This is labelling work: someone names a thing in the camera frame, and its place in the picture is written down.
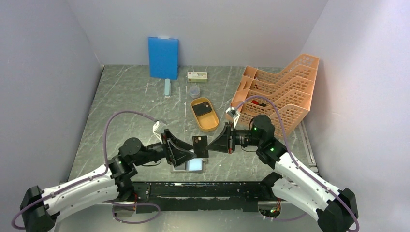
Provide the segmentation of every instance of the white wall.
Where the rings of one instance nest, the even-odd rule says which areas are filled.
[[[410,230],[410,3],[329,0],[302,52],[322,59],[307,131],[362,232]]]
[[[0,231],[8,232],[28,188],[67,179],[101,67],[64,0],[0,1],[0,35]]]
[[[104,64],[148,64],[148,36],[180,39],[183,65],[284,67],[327,0],[68,0]]]

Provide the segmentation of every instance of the table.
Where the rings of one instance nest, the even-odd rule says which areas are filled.
[[[280,68],[263,68],[278,73]],[[192,136],[207,135],[215,139],[224,125],[225,110],[229,107],[238,87],[244,67],[181,66],[178,80],[171,81],[171,97],[164,97],[164,80],[149,77],[144,65],[106,65],[89,111],[84,133],[75,156],[69,180],[84,175],[104,162],[103,129],[107,119],[120,110],[144,112],[156,119],[167,121],[167,128],[177,138],[192,144]],[[188,83],[188,71],[208,72],[208,83]],[[215,131],[200,131],[190,108],[192,98],[187,90],[197,85],[201,96],[208,98],[220,119]],[[141,116],[122,114],[116,117],[108,130],[107,152],[111,158],[130,137],[137,137],[144,145],[158,142],[152,133],[153,123]],[[309,152],[304,128],[297,127],[289,137],[292,152],[305,165],[315,165]],[[237,149],[233,154],[209,152],[208,165],[203,173],[171,173],[162,162],[156,167],[138,167],[132,181],[258,181],[272,172],[259,161],[255,153]]]

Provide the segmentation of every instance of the small box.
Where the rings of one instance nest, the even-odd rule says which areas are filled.
[[[188,82],[208,82],[207,72],[188,72],[187,73]]]

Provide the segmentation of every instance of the black card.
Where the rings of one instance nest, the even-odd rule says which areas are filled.
[[[196,154],[197,158],[209,158],[208,150],[208,136],[193,136],[192,137],[193,152]]]
[[[197,117],[212,112],[212,107],[206,101],[192,107]]]

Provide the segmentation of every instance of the yellow tray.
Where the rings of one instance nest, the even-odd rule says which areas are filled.
[[[201,104],[203,102],[207,102],[209,106],[211,106],[212,111],[201,115],[199,117],[196,116],[193,106]],[[191,110],[193,113],[193,116],[196,119],[196,122],[198,123],[199,129],[201,129],[203,132],[210,132],[215,130],[218,127],[219,124],[219,119],[217,114],[215,113],[214,107],[211,104],[211,101],[208,98],[197,98],[191,102]]]

